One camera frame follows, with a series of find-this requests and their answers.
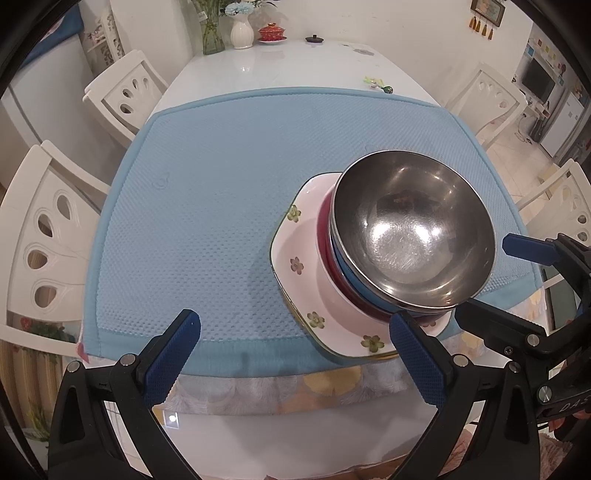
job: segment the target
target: screw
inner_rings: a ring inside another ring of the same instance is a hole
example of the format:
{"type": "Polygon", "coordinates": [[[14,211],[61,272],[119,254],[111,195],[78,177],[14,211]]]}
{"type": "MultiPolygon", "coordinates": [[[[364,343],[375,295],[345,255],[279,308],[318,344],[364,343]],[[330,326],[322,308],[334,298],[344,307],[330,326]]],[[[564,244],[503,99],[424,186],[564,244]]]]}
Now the screw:
{"type": "Polygon", "coordinates": [[[527,336],[527,343],[531,346],[538,346],[540,344],[540,337],[538,337],[535,333],[530,333],[527,336]]]}
{"type": "Polygon", "coordinates": [[[542,403],[548,403],[552,398],[552,389],[547,385],[540,387],[538,390],[538,398],[542,403]]]}
{"type": "Polygon", "coordinates": [[[134,362],[135,362],[135,355],[132,353],[126,353],[124,356],[122,356],[119,359],[119,363],[121,365],[123,365],[124,367],[127,367],[128,365],[131,365],[134,362]]]}
{"type": "Polygon", "coordinates": [[[470,361],[463,355],[456,355],[453,357],[453,362],[459,367],[466,367],[470,361]]]}
{"type": "Polygon", "coordinates": [[[521,365],[517,362],[509,362],[509,370],[511,370],[515,374],[518,374],[519,372],[521,372],[521,365]]]}
{"type": "Polygon", "coordinates": [[[80,362],[78,360],[74,360],[73,362],[70,362],[68,364],[68,366],[66,367],[66,370],[68,370],[69,372],[75,372],[79,368],[80,368],[80,362]]]}

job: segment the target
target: black lid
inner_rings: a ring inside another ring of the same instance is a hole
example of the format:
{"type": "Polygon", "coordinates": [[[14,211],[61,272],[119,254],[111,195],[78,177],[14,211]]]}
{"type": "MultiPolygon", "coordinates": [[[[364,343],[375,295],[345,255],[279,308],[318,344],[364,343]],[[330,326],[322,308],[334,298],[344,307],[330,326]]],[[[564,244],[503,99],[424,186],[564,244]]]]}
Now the black lid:
{"type": "Polygon", "coordinates": [[[312,35],[311,37],[306,37],[306,41],[309,43],[322,43],[324,38],[320,38],[317,35],[312,35]]]}

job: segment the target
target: chair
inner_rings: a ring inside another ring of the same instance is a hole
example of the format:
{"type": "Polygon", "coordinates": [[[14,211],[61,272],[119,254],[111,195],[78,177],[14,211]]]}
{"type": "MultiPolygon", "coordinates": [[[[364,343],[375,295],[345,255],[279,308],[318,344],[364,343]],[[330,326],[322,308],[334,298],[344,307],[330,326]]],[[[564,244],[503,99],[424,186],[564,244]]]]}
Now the chair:
{"type": "Polygon", "coordinates": [[[167,88],[143,52],[132,50],[85,88],[82,101],[118,142],[129,147],[167,88]]]}
{"type": "Polygon", "coordinates": [[[11,326],[9,312],[44,322],[80,322],[99,211],[90,197],[109,186],[51,142],[34,145],[0,206],[0,339],[77,356],[76,344],[11,326]]]}
{"type": "Polygon", "coordinates": [[[505,119],[482,142],[488,150],[499,134],[517,119],[527,106],[525,95],[486,63],[479,63],[467,86],[459,90],[446,108],[459,116],[477,135],[493,120],[505,119]]]}
{"type": "MultiPolygon", "coordinates": [[[[523,210],[551,189],[554,194],[550,200],[527,223],[528,234],[545,240],[564,233],[587,247],[591,246],[591,184],[581,165],[572,158],[548,180],[517,202],[517,209],[523,210]]],[[[555,275],[544,282],[544,288],[550,288],[561,280],[562,275],[555,275]]]]}

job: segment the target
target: picture frame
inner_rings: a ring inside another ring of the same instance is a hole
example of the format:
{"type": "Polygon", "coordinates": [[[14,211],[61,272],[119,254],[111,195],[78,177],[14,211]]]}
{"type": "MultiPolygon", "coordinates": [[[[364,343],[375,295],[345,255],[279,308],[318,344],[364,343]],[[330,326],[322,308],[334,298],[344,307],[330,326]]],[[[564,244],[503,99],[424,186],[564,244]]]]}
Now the picture frame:
{"type": "Polygon", "coordinates": [[[484,17],[494,26],[501,26],[501,21],[505,14],[505,6],[500,0],[472,0],[470,9],[481,17],[484,17]]]}

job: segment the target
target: blue flower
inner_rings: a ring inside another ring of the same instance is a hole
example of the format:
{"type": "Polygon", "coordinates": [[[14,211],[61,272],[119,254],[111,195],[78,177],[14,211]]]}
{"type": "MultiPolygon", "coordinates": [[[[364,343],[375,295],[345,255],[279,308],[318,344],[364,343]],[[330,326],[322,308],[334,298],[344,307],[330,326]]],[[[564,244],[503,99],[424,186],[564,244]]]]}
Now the blue flower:
{"type": "Polygon", "coordinates": [[[232,17],[237,14],[249,15],[255,10],[254,6],[250,2],[240,2],[229,4],[226,7],[226,15],[232,17]]]}

